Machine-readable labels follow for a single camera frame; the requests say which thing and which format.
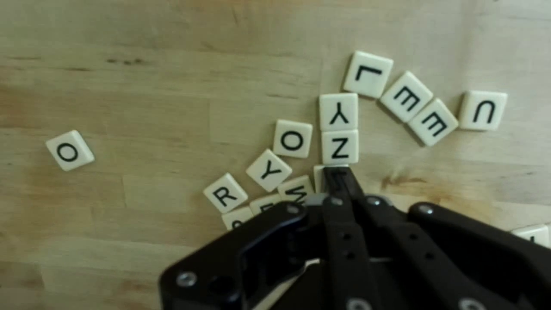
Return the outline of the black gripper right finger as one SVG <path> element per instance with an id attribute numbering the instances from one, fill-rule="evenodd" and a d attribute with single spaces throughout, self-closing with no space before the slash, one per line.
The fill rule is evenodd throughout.
<path id="1" fill-rule="evenodd" d="M 380 237 L 377 249 L 413 272 L 427 308 L 551 310 L 549 248 L 428 201 L 403 213 L 365 196 L 348 167 L 325 167 L 323 180 Z"/>

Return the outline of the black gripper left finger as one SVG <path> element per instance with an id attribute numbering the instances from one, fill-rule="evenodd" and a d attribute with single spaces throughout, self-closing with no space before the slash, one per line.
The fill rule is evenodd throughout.
<path id="1" fill-rule="evenodd" d="M 249 310 L 298 275 L 320 249 L 320 211 L 282 201 L 158 277 L 162 310 Z"/>

